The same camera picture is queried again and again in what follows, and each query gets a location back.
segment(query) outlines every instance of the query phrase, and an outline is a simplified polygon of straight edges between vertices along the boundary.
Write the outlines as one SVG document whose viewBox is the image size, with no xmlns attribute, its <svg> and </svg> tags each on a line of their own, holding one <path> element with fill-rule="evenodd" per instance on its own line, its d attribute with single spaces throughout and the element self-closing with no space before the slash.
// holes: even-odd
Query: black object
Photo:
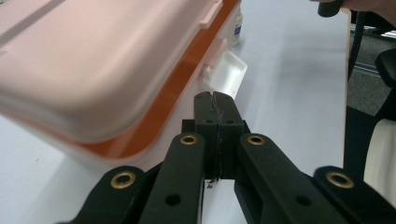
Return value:
<svg viewBox="0 0 396 224">
<path fill-rule="evenodd" d="M 230 96 L 200 93 L 194 107 L 162 164 L 106 173 L 69 223 L 201 223 L 205 176 L 235 179 L 248 223 L 396 222 L 396 210 L 344 170 L 301 173 L 270 138 L 249 133 Z"/>
<path fill-rule="evenodd" d="M 318 14 L 321 17 L 332 17 L 340 11 L 343 0 L 335 0 L 329 3 L 319 3 Z"/>
<path fill-rule="evenodd" d="M 382 52 L 375 59 L 375 66 L 390 93 L 375 116 L 357 109 L 346 108 L 346 140 L 344 168 L 363 178 L 366 156 L 375 125 L 381 119 L 396 121 L 396 49 Z"/>
</svg>

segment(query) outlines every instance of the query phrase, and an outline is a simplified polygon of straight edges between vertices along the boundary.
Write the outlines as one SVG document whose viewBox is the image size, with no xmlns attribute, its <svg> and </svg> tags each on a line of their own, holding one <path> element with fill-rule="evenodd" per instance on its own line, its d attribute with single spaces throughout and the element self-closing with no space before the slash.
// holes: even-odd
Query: black chair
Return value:
<svg viewBox="0 0 396 224">
<path fill-rule="evenodd" d="M 381 119 L 396 121 L 396 49 L 382 52 L 375 59 L 375 66 L 391 91 L 375 116 L 357 109 L 346 108 L 346 139 L 344 169 L 363 179 L 367 151 L 375 125 Z"/>
</svg>

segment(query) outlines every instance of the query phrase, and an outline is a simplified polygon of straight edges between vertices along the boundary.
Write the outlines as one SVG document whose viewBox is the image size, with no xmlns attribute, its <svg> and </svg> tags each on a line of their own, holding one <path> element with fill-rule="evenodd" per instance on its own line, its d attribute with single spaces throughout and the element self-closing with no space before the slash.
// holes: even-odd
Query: white tabletop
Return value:
<svg viewBox="0 0 396 224">
<path fill-rule="evenodd" d="M 248 65 L 235 99 L 242 118 L 309 175 L 320 166 L 342 166 L 349 15 L 323 19 L 308 0 L 246 0 L 242 10 L 233 49 Z M 183 116 L 178 108 L 172 120 L 192 119 Z M 165 129 L 161 139 L 172 135 Z M 105 172 L 4 117 L 0 138 L 0 223 L 71 220 Z M 139 164 L 148 169 L 164 155 Z M 244 222 L 233 181 L 205 191 L 203 223 Z"/>
</svg>

